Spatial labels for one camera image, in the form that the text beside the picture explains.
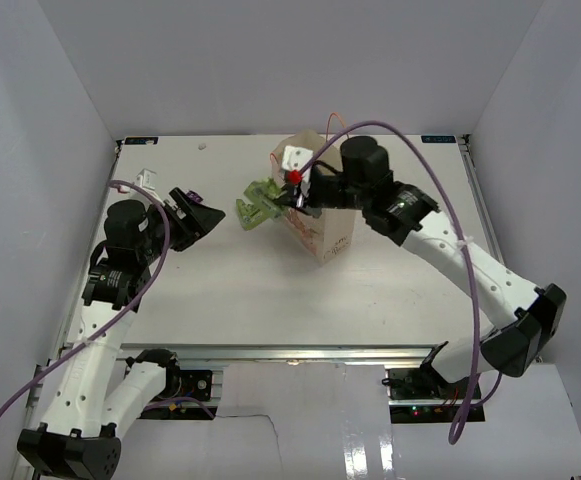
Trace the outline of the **green square snack packet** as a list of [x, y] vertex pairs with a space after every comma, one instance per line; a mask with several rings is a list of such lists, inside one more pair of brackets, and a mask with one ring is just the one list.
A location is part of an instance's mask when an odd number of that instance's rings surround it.
[[244, 190], [244, 196], [267, 218], [274, 220], [284, 215], [284, 207], [276, 203], [281, 194], [281, 188], [271, 177], [252, 181]]

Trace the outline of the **brown paper bag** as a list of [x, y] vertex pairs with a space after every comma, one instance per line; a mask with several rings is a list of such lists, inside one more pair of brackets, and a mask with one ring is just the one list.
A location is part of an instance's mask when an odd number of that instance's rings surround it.
[[[332, 112], [327, 120], [325, 133], [314, 130], [302, 130], [284, 140], [270, 153], [271, 176], [281, 185], [282, 175], [279, 171], [282, 154], [286, 146], [304, 147], [317, 151], [326, 143], [326, 138], [338, 129], [333, 126], [338, 122], [345, 127], [343, 118]], [[303, 245], [303, 247], [324, 265], [346, 250], [352, 241], [356, 213], [350, 210], [325, 209], [318, 218], [314, 218], [289, 209], [281, 222], [286, 229]]]

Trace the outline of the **green triangular snack packet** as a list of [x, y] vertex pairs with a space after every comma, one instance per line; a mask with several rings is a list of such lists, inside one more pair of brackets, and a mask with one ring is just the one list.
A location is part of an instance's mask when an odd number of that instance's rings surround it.
[[251, 231], [255, 229], [274, 216], [274, 211], [261, 202], [237, 199], [235, 204], [236, 215], [239, 220], [239, 224], [245, 231]]

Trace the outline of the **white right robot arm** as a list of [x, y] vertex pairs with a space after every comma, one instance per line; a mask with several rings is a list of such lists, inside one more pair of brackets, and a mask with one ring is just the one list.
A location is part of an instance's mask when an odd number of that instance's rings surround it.
[[355, 210], [376, 233], [418, 256], [470, 297], [492, 325], [487, 334], [444, 341], [422, 361], [423, 390], [442, 399], [459, 381], [487, 371], [521, 377], [556, 333], [566, 293], [516, 275], [461, 233], [448, 209], [418, 187], [398, 181], [387, 150], [370, 136], [345, 140], [341, 166], [288, 144], [277, 155], [283, 181], [279, 204], [316, 216]]

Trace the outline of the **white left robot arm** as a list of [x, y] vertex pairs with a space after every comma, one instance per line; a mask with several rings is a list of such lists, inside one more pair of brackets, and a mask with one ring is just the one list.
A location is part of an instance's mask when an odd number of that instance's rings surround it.
[[121, 345], [155, 280], [165, 254], [181, 252], [225, 217], [174, 188], [166, 200], [135, 195], [111, 204], [103, 239], [94, 248], [82, 292], [84, 312], [116, 320], [111, 327], [83, 320], [55, 396], [36, 427], [19, 435], [19, 454], [40, 475], [59, 479], [110, 479], [122, 438], [151, 403], [182, 392], [177, 355], [142, 351], [126, 362], [124, 379], [108, 388]]

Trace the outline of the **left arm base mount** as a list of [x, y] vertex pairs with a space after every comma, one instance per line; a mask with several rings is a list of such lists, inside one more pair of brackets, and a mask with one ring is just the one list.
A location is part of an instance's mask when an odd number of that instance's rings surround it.
[[203, 369], [184, 369], [180, 366], [175, 352], [164, 349], [146, 349], [136, 357], [125, 359], [127, 376], [130, 369], [138, 363], [154, 363], [166, 370], [165, 388], [151, 402], [170, 400], [175, 397], [190, 397], [200, 401], [211, 399], [213, 372]]

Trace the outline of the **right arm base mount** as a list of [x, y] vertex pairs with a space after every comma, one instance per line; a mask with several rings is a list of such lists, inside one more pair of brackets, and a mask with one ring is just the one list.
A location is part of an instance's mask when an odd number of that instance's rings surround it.
[[397, 406], [391, 413], [402, 415], [407, 421], [449, 421], [468, 392], [470, 377], [450, 382], [432, 368], [432, 361], [448, 342], [436, 345], [418, 367], [390, 368], [381, 384], [387, 389], [389, 399]]

